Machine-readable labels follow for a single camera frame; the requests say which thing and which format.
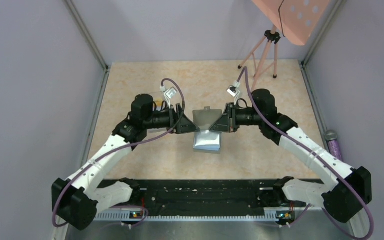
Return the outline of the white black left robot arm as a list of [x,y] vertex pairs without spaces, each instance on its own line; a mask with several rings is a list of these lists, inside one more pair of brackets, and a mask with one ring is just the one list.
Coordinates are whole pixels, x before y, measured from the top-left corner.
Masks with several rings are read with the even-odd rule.
[[185,116],[185,104],[155,110],[149,94],[139,94],[131,110],[112,131],[102,148],[66,180],[58,178],[51,187],[52,223],[56,228],[61,218],[77,230],[84,230],[96,215],[125,203],[134,207],[140,202],[138,185],[129,179],[100,188],[105,176],[117,163],[139,145],[153,142],[168,134],[189,134],[200,129]]

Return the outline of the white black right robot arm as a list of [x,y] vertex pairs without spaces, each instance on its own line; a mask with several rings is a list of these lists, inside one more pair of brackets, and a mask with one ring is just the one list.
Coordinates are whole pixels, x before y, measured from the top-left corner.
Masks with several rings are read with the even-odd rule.
[[227,103],[210,131],[235,133],[241,126],[258,126],[264,137],[292,153],[322,181],[308,182],[290,176],[278,180],[273,185],[277,205],[307,203],[324,209],[340,223],[347,223],[367,209],[372,200],[372,178],[366,168],[342,162],[310,139],[295,121],[277,111],[275,97],[269,90],[254,90],[251,97],[251,107]]

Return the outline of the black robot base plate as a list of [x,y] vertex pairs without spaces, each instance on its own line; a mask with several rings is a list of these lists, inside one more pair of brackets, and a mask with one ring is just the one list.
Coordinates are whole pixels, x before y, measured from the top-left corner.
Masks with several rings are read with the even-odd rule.
[[151,217],[259,217],[270,208],[305,207],[303,202],[280,199],[274,179],[131,180],[130,200],[122,206],[140,206]]

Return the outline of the clear plastic card box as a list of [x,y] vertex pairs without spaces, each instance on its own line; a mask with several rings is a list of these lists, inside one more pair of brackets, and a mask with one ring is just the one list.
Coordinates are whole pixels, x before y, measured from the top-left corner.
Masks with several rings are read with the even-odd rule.
[[164,111],[168,104],[165,101],[164,95],[162,92],[149,92],[148,95],[150,95],[153,98],[153,111],[161,112]]

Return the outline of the grey card holder wallet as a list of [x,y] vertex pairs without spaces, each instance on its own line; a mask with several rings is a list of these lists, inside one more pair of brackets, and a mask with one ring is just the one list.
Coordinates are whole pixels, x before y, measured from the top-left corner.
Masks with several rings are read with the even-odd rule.
[[199,127],[194,134],[193,150],[198,153],[220,154],[222,134],[210,131],[210,127],[222,115],[221,109],[211,109],[209,106],[204,109],[193,110],[193,123]]

